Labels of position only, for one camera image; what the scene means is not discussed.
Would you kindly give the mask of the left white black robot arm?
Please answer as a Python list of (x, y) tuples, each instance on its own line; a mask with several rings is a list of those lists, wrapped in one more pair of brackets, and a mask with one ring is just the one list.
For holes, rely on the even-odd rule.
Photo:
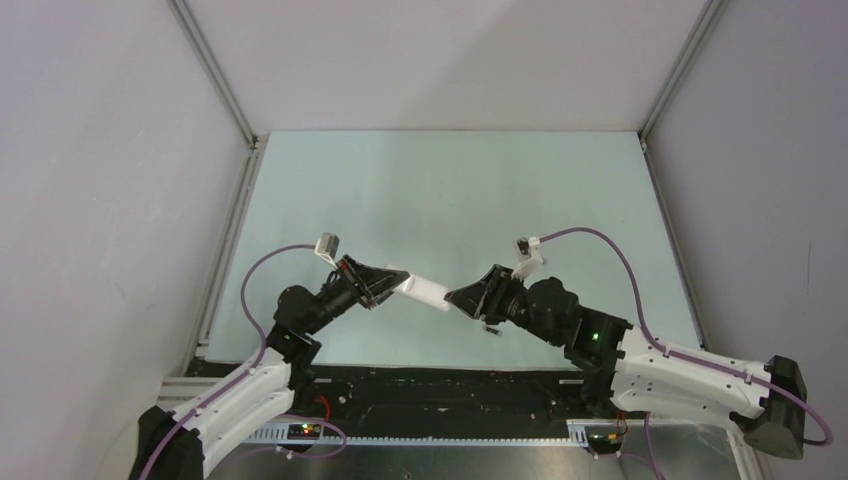
[(315, 334), (356, 305), (371, 310), (409, 283), (407, 271), (370, 267), (343, 256), (316, 293), (284, 289), (274, 325), (244, 364), (193, 400), (153, 406), (138, 421), (132, 479), (205, 479), (244, 439), (272, 418), (314, 406)]

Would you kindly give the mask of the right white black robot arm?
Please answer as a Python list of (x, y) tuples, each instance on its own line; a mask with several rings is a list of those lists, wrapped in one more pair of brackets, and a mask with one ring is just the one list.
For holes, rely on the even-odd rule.
[(583, 372), (581, 404), (594, 417), (652, 413), (722, 427), (778, 458), (803, 457), (804, 411), (785, 395), (805, 399), (806, 388), (789, 358), (741, 361), (675, 346), (661, 352), (627, 320), (581, 305), (559, 279), (527, 287), (501, 265), (445, 300), (472, 319), (509, 321), (562, 348)]

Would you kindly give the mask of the AAA battery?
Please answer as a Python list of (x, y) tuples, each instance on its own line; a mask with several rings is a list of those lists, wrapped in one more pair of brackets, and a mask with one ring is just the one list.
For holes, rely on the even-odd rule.
[(483, 329), (487, 333), (498, 336), (498, 337), (501, 337), (503, 335), (503, 333), (500, 329), (494, 328), (494, 327), (489, 326), (489, 325), (483, 325)]

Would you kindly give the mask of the white remote control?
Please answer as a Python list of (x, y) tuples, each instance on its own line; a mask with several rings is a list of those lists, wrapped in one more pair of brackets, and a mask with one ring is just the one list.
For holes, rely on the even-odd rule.
[(392, 289), (395, 294), (403, 295), (424, 305), (448, 312), (450, 303), (445, 299), (450, 289), (425, 277), (409, 272), (408, 277)]

